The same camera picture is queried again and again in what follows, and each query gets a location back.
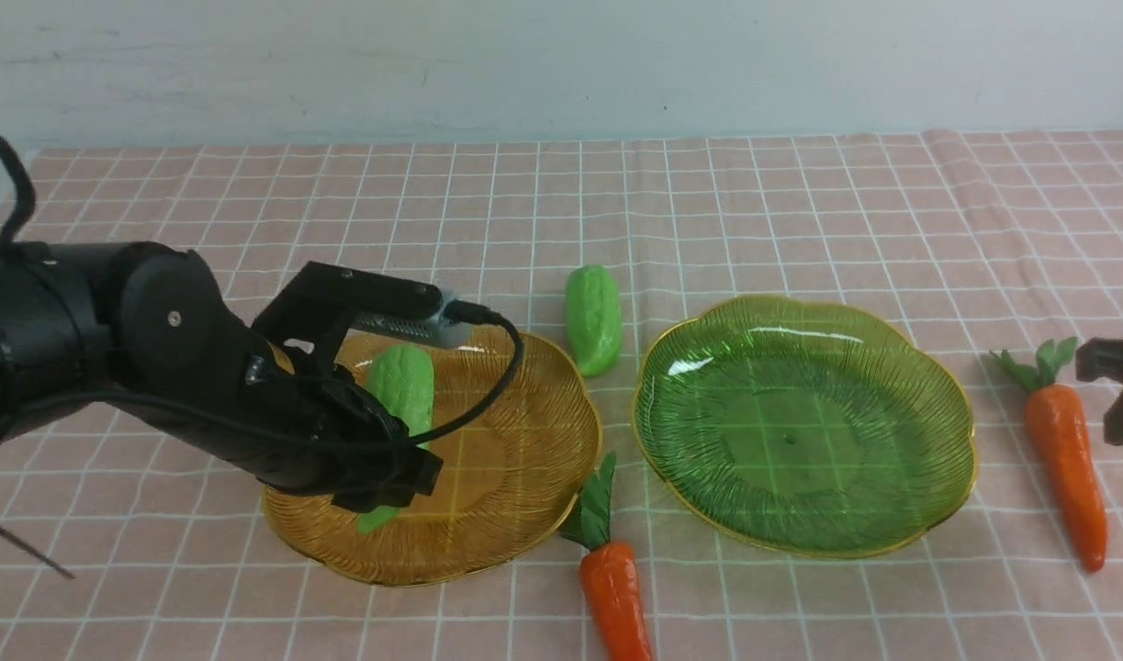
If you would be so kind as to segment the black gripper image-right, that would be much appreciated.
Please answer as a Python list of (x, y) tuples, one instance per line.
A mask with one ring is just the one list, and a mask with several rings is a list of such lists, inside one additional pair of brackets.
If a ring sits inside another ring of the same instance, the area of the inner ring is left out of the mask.
[(1074, 375), (1078, 380), (1114, 380), (1122, 389), (1103, 417), (1104, 443), (1123, 446), (1123, 339), (1095, 338), (1074, 352)]

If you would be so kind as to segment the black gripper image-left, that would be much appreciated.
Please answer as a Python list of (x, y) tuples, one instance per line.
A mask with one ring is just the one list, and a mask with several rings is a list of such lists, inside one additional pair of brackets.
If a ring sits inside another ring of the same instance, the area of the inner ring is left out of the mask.
[(292, 348), (254, 357), (241, 393), (255, 426), (241, 468), (289, 497), (330, 497), (353, 513), (403, 508), (438, 485), (432, 429), (410, 435), (341, 364)]

